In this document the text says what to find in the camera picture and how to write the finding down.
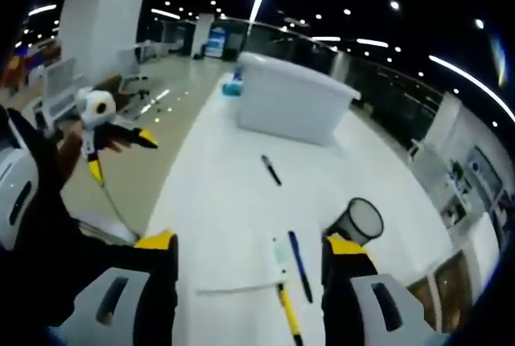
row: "white box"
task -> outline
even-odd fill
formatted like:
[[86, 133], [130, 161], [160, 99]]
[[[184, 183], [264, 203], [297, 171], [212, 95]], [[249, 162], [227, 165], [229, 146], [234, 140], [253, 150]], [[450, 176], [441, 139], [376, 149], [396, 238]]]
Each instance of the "white box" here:
[[268, 56], [242, 52], [243, 129], [326, 145], [361, 95], [320, 72]]

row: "white table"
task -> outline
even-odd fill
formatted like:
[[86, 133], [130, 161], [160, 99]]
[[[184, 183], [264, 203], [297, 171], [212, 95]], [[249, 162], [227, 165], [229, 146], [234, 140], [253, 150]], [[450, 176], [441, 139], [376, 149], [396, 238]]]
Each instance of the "white table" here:
[[[252, 133], [236, 127], [239, 99], [223, 97], [221, 82], [187, 136], [146, 232], [172, 227], [179, 235], [175, 344], [293, 344], [273, 288], [213, 296], [196, 291], [206, 283], [203, 263], [212, 258], [209, 253], [231, 246], [239, 253], [241, 238], [249, 233], [280, 236], [288, 229], [299, 238], [313, 304], [304, 297], [293, 259], [287, 264], [287, 289], [304, 343], [323, 344], [320, 233], [354, 196], [374, 203], [385, 221], [383, 235], [367, 244], [379, 272], [408, 284], [452, 251], [417, 180], [354, 114], [341, 122], [330, 148]], [[274, 164], [282, 187], [263, 167], [261, 154]], [[232, 267], [221, 259], [219, 275], [230, 281], [231, 273], [245, 272]]]

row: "ceiling light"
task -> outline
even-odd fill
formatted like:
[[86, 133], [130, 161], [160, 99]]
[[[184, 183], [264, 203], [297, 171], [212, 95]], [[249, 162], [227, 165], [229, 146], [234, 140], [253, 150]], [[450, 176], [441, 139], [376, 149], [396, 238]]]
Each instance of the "ceiling light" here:
[[313, 36], [313, 40], [317, 40], [319, 42], [340, 42], [341, 38], [339, 36]]
[[51, 4], [50, 6], [41, 6], [40, 8], [36, 8], [35, 10], [29, 12], [29, 16], [32, 16], [34, 14], [40, 14], [41, 12], [45, 12], [47, 10], [54, 10], [56, 7], [56, 4]]
[[377, 40], [370, 40], [370, 39], [356, 39], [356, 41], [359, 44], [368, 44], [370, 46], [378, 46], [378, 47], [384, 47], [388, 48], [388, 44], [385, 42], [379, 42]]
[[489, 97], [491, 97], [505, 111], [505, 113], [508, 114], [513, 123], [515, 123], [515, 114], [513, 114], [512, 110], [508, 107], [508, 105], [506, 105], [503, 102], [503, 100], [497, 94], [495, 94], [486, 84], [477, 80], [474, 76], [470, 75], [468, 72], [465, 72], [461, 68], [456, 67], [454, 64], [450, 64], [449, 62], [437, 58], [436, 56], [429, 55], [429, 59], [435, 63], [444, 66], [445, 68], [449, 68], [451, 71], [454, 71], [456, 74], [461, 75], [466, 80], [475, 84], [477, 87], [483, 90]]
[[162, 98], [164, 98], [166, 95], [168, 95], [170, 93], [170, 89], [166, 89], [166, 90], [163, 90], [156, 98], [155, 100], [156, 101], [159, 101], [161, 100]]
[[150, 11], [153, 14], [161, 14], [162, 16], [167, 16], [168, 18], [173, 18], [177, 20], [180, 19], [180, 16], [178, 16], [177, 14], [172, 14], [171, 12], [166, 12], [165, 10], [156, 10], [155, 8], [152, 8]]
[[253, 23], [254, 20], [256, 20], [256, 17], [258, 16], [259, 7], [261, 6], [263, 0], [254, 0], [254, 4], [252, 6], [252, 12], [250, 12], [250, 18], [249, 21]]

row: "glass railing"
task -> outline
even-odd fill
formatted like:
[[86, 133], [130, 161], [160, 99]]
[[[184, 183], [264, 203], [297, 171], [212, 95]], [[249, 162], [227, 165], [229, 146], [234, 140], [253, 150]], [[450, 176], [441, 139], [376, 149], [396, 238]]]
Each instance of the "glass railing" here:
[[324, 74], [330, 74], [336, 52], [326, 44], [319, 43], [294, 31], [282, 30], [264, 23], [226, 18], [213, 23], [212, 27], [225, 30], [225, 52], [231, 56], [241, 51], [255, 52], [286, 60]]
[[424, 138], [443, 98], [422, 82], [358, 57], [351, 57], [345, 83], [361, 92], [356, 105], [405, 149]]

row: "marker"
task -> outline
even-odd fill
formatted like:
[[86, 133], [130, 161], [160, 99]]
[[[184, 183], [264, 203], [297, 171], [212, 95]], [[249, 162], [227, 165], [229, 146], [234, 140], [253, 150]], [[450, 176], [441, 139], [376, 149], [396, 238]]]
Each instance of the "marker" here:
[[283, 283], [277, 285], [277, 293], [279, 300], [281, 301], [284, 312], [286, 313], [286, 319], [288, 319], [288, 325], [290, 326], [291, 335], [295, 341], [296, 346], [303, 346], [303, 338], [300, 335], [300, 326], [297, 318], [295, 318], [295, 312], [291, 305], [290, 297], [288, 296]]
[[302, 284], [303, 284], [304, 294], [306, 294], [307, 301], [309, 303], [313, 303], [313, 294], [311, 293], [309, 281], [307, 280], [307, 275], [306, 275], [306, 270], [304, 269], [303, 260], [300, 257], [299, 242], [297, 241], [295, 232], [288, 231], [288, 237], [290, 238], [291, 248], [293, 249], [293, 254], [295, 255], [295, 261], [297, 262], [297, 268], [299, 269], [300, 280], [302, 281]]
[[263, 163], [265, 164], [266, 169], [268, 170], [272, 178], [275, 180], [275, 183], [280, 187], [282, 185], [281, 180], [277, 176], [277, 173], [275, 173], [274, 167], [272, 166], [272, 162], [270, 161], [270, 159], [265, 155], [262, 155], [261, 161], [263, 161]]

